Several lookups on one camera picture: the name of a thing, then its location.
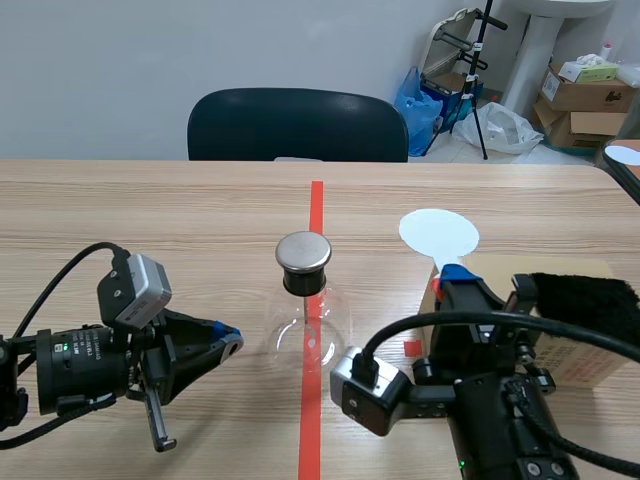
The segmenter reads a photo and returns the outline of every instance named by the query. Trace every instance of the white circular sign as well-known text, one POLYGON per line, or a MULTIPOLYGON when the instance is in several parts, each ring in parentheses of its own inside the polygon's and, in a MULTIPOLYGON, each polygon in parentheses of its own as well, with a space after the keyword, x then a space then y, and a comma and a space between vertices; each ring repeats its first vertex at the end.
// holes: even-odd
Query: white circular sign
POLYGON ((604 153, 616 162, 624 163, 625 165, 640 165, 640 152, 636 152, 631 148, 621 145, 609 145, 604 149, 604 153))
POLYGON ((480 241, 478 229, 465 217, 433 208, 402 217, 400 237, 416 252, 432 257, 438 270, 447 263, 459 263, 480 241))

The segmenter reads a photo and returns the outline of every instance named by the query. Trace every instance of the blue plastic bag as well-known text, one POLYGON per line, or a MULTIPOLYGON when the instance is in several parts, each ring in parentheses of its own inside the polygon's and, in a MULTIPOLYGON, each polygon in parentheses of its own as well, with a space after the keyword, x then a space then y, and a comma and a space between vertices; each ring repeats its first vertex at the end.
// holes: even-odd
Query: blue plastic bag
POLYGON ((417 67, 411 67, 407 73, 398 90, 394 105, 407 123, 409 155, 421 156, 433 137, 433 125, 442 110, 442 102, 436 102, 420 90, 420 75, 417 67))

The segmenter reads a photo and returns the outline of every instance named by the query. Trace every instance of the white sink pedestal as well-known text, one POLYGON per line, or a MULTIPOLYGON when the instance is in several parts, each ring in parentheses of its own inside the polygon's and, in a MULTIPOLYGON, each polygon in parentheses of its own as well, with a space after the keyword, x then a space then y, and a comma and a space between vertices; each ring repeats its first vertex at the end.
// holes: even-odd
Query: white sink pedestal
POLYGON ((561 17, 531 15, 529 30, 501 102, 522 117, 531 113, 563 22, 561 17))

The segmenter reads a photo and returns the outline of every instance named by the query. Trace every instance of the black sponge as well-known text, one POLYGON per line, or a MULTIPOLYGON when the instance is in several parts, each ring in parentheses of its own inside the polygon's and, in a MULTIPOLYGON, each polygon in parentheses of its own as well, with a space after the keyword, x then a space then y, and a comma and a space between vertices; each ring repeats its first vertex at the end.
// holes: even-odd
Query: black sponge
POLYGON ((622 280, 580 275, 531 275, 541 316, 589 328, 640 346, 640 299, 622 280))

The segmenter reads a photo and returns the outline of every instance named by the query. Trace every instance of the white plastic bag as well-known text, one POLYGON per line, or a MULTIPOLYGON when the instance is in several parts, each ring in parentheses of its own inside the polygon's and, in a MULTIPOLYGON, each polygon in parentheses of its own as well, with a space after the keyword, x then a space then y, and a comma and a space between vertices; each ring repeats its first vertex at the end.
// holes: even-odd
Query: white plastic bag
MULTIPOLYGON (((531 150, 544 138, 524 118, 497 103, 479 109, 478 120, 487 149, 517 155, 531 150)), ((476 121, 471 113, 456 123, 453 134, 458 140, 480 147, 476 121)))

